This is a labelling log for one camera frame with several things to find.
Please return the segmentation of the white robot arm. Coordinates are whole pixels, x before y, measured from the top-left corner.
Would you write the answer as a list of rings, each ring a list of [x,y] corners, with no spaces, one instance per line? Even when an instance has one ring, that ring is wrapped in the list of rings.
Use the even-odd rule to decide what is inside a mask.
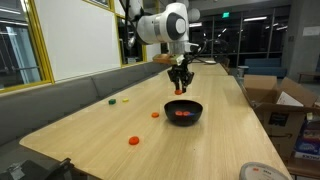
[[[156,55],[153,60],[168,63],[169,79],[175,85],[176,93],[185,93],[194,73],[188,70],[192,59],[188,53],[200,51],[198,44],[189,42],[189,20],[187,7],[180,2],[166,6],[158,14],[144,11],[140,0],[119,0],[125,12],[125,44],[131,49],[135,42],[141,45],[167,43],[168,53]]]

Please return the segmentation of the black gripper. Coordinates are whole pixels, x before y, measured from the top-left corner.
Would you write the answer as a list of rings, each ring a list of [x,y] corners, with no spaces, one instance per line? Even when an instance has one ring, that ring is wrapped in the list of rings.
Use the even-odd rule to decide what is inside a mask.
[[[173,65],[170,70],[167,71],[169,79],[174,83],[175,90],[180,90],[179,81],[182,82],[182,93],[186,93],[187,84],[190,84],[193,80],[194,73],[188,70],[186,65]]]

